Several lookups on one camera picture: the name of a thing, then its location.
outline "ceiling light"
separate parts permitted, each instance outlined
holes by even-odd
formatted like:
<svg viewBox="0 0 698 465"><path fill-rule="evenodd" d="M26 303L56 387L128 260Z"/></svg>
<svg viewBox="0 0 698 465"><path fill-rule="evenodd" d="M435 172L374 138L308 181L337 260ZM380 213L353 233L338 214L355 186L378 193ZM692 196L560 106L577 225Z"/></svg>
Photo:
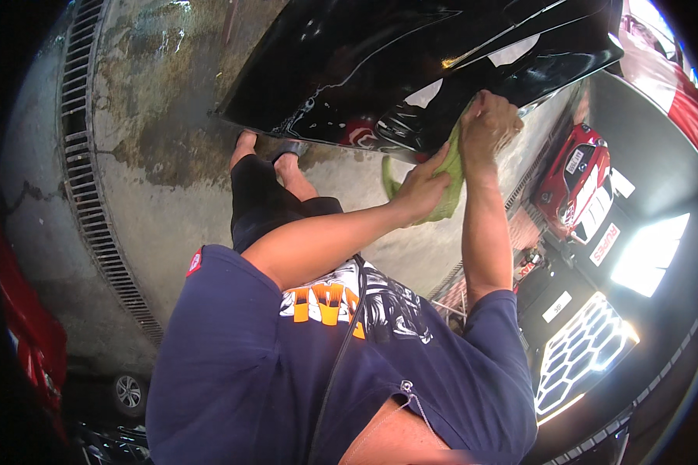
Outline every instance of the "ceiling light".
<svg viewBox="0 0 698 465"><path fill-rule="evenodd" d="M689 218L686 213L641 228L623 251L610 279L651 297L672 263Z"/></svg>
<svg viewBox="0 0 698 465"><path fill-rule="evenodd" d="M545 423L579 400L639 343L602 293L595 293L546 343L535 412Z"/></svg>

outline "hand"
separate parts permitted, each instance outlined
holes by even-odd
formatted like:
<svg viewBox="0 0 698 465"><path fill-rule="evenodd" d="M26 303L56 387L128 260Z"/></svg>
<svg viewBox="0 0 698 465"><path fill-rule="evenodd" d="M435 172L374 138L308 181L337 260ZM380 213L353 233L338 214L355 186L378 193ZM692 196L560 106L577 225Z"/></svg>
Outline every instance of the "hand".
<svg viewBox="0 0 698 465"><path fill-rule="evenodd" d="M461 116L459 150L466 178L480 170L495 172L494 157L523 126L517 107L506 98L480 91Z"/></svg>
<svg viewBox="0 0 698 465"><path fill-rule="evenodd" d="M449 143L446 142L437 154L411 170L396 196L388 203L399 218L400 228L425 218L439 203L450 177L447 172L440 172L437 176L433 173L444 162L448 150Z"/></svg>

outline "hexagonal led light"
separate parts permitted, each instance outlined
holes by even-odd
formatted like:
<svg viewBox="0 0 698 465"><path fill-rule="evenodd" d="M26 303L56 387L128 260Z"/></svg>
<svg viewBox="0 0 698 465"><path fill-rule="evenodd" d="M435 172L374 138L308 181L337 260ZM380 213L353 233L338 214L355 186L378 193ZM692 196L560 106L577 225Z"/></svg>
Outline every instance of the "hexagonal led light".
<svg viewBox="0 0 698 465"><path fill-rule="evenodd" d="M549 341L535 396L538 424L576 403L639 343L603 293L595 293Z"/></svg>

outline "concrete floor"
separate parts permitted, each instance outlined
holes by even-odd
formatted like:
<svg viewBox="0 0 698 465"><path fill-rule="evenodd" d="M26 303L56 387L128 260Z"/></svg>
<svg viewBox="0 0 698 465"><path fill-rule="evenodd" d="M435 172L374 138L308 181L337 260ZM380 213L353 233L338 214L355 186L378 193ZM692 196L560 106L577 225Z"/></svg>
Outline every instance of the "concrete floor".
<svg viewBox="0 0 698 465"><path fill-rule="evenodd" d="M232 244L228 162L239 129L208 117L207 110L217 107L285 3L109 5L93 79L97 164L121 249L164 326L195 250L204 243ZM225 22L231 14L232 27ZM65 324L71 354L91 354L107 367L137 364L136 370L148 371L154 349L105 288L59 194L54 122L62 47L51 43L24 84L14 110L13 140L3 154L7 203L24 198L8 219L8 234L42 301ZM528 115L521 135L501 154L503 195L537 155L570 92L560 92ZM274 145L260 138L257 151L266 157ZM381 159L378 153L311 144L300 165L321 195L337 197L349 211L386 201ZM402 179L412 166L393 161L393 168ZM25 180L40 187L39 200L30 189L28 196L21 194ZM465 195L453 218L394 231L368 247L365 257L426 295L460 260L464 200Z"/></svg>
<svg viewBox="0 0 698 465"><path fill-rule="evenodd" d="M204 243L232 244L228 160L238 128L209 118L281 3L236 11L223 45L222 2L173 7L114 3L102 32L93 114L102 182L121 246L165 326L187 265ZM529 166L568 98L562 92L527 117L502 154L504 195ZM260 155L270 141L261 140ZM312 144L300 165L321 195L345 210L386 201L382 155ZM402 179L410 164L394 161ZM451 219L394 231L365 257L421 295L460 260L463 208Z"/></svg>
<svg viewBox="0 0 698 465"><path fill-rule="evenodd" d="M149 374L155 348L117 303L88 255L67 202L57 134L62 17L14 103L0 155L4 229L43 305L67 333L67 353L103 374Z"/></svg>

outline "red patch on sleeve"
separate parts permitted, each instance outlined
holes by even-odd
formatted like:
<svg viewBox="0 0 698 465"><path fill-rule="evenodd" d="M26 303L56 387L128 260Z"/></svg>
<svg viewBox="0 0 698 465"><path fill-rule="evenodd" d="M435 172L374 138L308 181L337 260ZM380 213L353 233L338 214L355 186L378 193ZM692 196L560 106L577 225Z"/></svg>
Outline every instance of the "red patch on sleeve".
<svg viewBox="0 0 698 465"><path fill-rule="evenodd" d="M202 267L202 248L196 251L193 257L191 257L191 263L189 263L189 271L186 273L186 277L191 276L196 270Z"/></svg>

